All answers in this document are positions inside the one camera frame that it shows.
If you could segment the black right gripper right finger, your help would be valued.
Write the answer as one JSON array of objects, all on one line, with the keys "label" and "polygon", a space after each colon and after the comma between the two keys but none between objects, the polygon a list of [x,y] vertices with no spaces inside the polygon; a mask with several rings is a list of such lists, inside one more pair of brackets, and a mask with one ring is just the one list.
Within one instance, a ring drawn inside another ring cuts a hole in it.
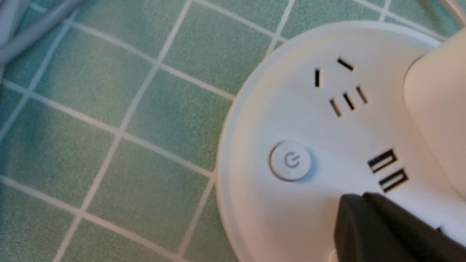
[{"label": "black right gripper right finger", "polygon": [[364,193],[383,222],[418,262],[464,262],[465,247],[378,193]]}]

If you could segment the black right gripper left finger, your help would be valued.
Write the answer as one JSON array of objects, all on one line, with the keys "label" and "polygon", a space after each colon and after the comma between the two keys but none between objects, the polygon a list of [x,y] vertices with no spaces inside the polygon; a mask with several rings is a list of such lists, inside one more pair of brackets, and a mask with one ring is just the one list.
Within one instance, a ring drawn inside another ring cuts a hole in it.
[{"label": "black right gripper left finger", "polygon": [[339,200],[333,242],[340,262],[415,261],[373,206],[356,194]]}]

